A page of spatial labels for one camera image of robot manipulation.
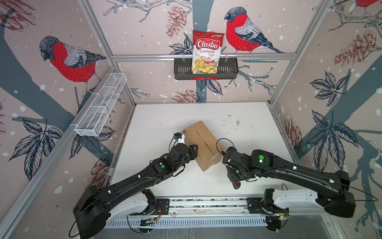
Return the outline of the brown cardboard express box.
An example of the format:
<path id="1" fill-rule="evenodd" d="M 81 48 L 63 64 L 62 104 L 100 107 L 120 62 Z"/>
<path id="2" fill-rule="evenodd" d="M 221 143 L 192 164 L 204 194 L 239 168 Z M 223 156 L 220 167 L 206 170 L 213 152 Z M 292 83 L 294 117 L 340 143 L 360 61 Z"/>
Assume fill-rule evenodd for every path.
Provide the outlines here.
<path id="1" fill-rule="evenodd" d="M 221 152 L 224 149 L 203 121 L 188 126 L 185 131 L 185 143 L 198 146 L 196 162 L 203 172 L 221 163 L 223 158 Z"/>

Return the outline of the red black utility knife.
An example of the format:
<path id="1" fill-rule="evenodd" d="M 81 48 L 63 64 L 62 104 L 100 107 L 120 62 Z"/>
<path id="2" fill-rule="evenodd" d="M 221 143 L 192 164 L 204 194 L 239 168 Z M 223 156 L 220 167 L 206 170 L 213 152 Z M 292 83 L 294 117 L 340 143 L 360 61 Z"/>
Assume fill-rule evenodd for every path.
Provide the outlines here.
<path id="1" fill-rule="evenodd" d="M 233 185 L 233 188 L 237 190 L 241 187 L 241 182 L 240 181 L 232 182 L 232 185 Z"/>

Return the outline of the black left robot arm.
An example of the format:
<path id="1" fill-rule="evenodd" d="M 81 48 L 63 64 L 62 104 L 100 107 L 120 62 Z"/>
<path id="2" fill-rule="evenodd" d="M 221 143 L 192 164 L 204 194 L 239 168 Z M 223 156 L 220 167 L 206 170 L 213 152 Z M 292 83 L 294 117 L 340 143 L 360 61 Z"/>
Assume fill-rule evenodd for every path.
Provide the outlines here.
<path id="1" fill-rule="evenodd" d="M 95 185 L 87 188 L 73 209 L 78 236 L 89 239 L 99 233 L 111 217 L 111 210 L 127 198 L 161 183 L 187 163 L 198 157 L 198 146 L 178 143 L 169 153 L 152 160 L 142 171 L 115 184 L 98 189 Z"/>

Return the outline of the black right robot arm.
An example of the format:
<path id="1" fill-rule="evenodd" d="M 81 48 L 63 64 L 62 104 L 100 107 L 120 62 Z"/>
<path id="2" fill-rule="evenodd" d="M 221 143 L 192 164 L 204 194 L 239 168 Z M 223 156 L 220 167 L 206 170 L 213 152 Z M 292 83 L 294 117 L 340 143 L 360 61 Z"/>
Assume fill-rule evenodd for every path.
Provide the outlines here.
<path id="1" fill-rule="evenodd" d="M 289 162 L 273 153 L 255 149 L 251 155 L 239 153 L 231 146 L 222 152 L 222 163 L 234 189 L 241 181 L 258 178 L 284 180 L 317 193 L 315 202 L 326 213 L 341 218 L 352 218 L 356 209 L 354 195 L 349 191 L 350 178 L 345 171 L 334 173 L 317 171 Z"/>

